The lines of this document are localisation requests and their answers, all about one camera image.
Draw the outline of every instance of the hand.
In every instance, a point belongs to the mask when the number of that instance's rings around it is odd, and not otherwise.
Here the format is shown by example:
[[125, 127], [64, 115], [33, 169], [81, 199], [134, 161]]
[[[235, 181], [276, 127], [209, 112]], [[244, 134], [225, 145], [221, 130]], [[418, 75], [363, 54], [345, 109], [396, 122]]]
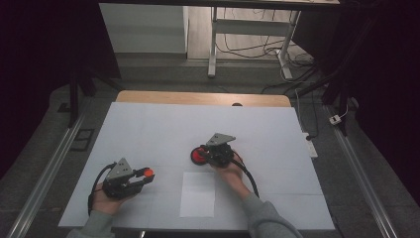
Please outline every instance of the hand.
[[102, 183], [99, 183], [96, 185], [95, 194], [93, 196], [92, 209], [106, 214], [115, 215], [120, 209], [120, 206], [132, 197], [133, 196], [129, 196], [121, 200], [110, 198], [102, 190]]
[[[234, 153], [234, 160], [241, 163], [241, 159], [238, 157], [237, 153]], [[237, 195], [244, 199], [251, 192], [242, 182], [242, 170], [233, 163], [230, 163], [226, 168], [212, 168], [220, 175], [222, 180], [224, 180], [230, 187], [233, 189]]]

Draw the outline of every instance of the metal frame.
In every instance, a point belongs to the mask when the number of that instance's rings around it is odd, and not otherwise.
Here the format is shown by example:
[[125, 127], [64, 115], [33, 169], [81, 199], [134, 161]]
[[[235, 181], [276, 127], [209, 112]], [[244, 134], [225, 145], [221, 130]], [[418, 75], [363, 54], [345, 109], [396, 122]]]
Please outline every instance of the metal frame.
[[216, 76], [216, 36], [217, 34], [256, 35], [284, 37], [281, 51], [276, 51], [281, 71], [285, 79], [292, 79], [290, 68], [285, 58], [288, 46], [294, 33], [300, 12], [293, 11], [290, 22], [264, 22], [246, 20], [217, 19], [217, 7], [212, 14], [212, 34], [209, 56], [208, 77]]
[[[324, 106], [324, 110], [328, 117], [334, 115], [332, 113], [334, 110], [331, 106]], [[353, 149], [352, 144], [347, 137], [343, 136], [338, 127], [334, 127], [334, 133], [336, 134], [337, 140], [349, 162], [353, 175], [361, 188], [362, 194], [364, 195], [367, 204], [370, 206], [371, 212], [376, 220], [380, 232], [382, 233], [382, 236], [384, 238], [397, 238], [398, 235], [396, 234], [395, 228], [393, 227], [382, 202], [379, 197], [377, 197], [368, 175], [361, 164], [361, 160]]]
[[26, 201], [24, 207], [19, 213], [18, 218], [13, 224], [12, 228], [7, 235], [8, 238], [18, 238], [25, 237], [28, 232], [41, 204], [44, 201], [44, 198], [47, 195], [47, 192], [50, 189], [51, 184], [55, 178], [56, 173], [58, 172], [64, 157], [66, 156], [71, 143], [73, 142], [74, 137], [77, 134], [78, 129], [80, 128], [81, 123], [84, 120], [86, 112], [90, 106], [91, 98], [85, 98], [81, 105], [81, 112], [78, 119], [75, 121], [72, 128], [68, 128], [58, 147], [52, 155], [49, 163], [44, 169], [43, 173], [40, 176], [37, 184], [31, 192], [28, 200]]

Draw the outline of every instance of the orange tip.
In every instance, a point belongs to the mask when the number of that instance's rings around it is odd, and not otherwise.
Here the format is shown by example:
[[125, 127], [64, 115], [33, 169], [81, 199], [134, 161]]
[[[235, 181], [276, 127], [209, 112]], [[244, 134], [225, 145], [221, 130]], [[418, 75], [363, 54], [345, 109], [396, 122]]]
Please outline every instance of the orange tip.
[[154, 174], [154, 171], [152, 171], [151, 169], [145, 170], [144, 175], [145, 177], [150, 177]]

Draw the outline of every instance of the white paper sheet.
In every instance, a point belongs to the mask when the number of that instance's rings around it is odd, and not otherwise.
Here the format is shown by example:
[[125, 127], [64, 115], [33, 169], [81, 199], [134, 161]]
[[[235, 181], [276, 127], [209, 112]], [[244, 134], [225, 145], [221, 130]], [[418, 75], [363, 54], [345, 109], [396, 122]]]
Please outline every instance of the white paper sheet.
[[214, 173], [184, 173], [179, 217], [214, 217]]

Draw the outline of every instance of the metal rail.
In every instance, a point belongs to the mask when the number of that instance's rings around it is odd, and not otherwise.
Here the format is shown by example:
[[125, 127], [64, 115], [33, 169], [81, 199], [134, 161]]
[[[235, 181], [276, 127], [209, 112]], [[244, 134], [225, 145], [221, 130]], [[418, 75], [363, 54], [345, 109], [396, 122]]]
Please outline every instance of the metal rail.
[[[324, 110], [327, 115], [329, 115], [329, 117], [333, 116], [333, 113], [331, 113], [331, 106], [324, 106]], [[374, 191], [373, 186], [371, 185], [370, 180], [368, 179], [368, 176], [359, 160], [358, 155], [353, 149], [352, 144], [347, 137], [343, 136], [338, 127], [334, 127], [334, 133], [336, 134], [337, 140], [339, 141], [339, 144], [349, 162], [350, 168], [355, 175], [356, 181], [361, 188], [365, 200], [370, 206], [373, 217], [376, 220], [377, 226], [382, 233], [382, 236], [384, 238], [397, 238], [398, 235], [396, 234], [392, 222], [389, 219], [389, 216], [386, 213], [382, 202], [377, 197], [376, 192]]]
[[32, 190], [31, 195], [28, 197], [28, 200], [22, 208], [21, 213], [19, 213], [18, 218], [10, 229], [9, 234], [7, 235], [8, 238], [25, 237], [41, 204], [44, 201], [44, 198], [47, 195], [47, 192], [50, 189], [51, 184], [53, 183], [55, 175], [58, 172], [62, 161], [64, 160], [64, 157], [67, 154], [78, 129], [80, 128], [81, 123], [84, 120], [91, 101], [91, 98], [83, 99], [80, 116], [75, 121], [73, 127], [68, 128], [65, 131], [64, 136], [62, 137], [58, 147], [52, 155], [52, 158], [41, 174], [40, 179]]

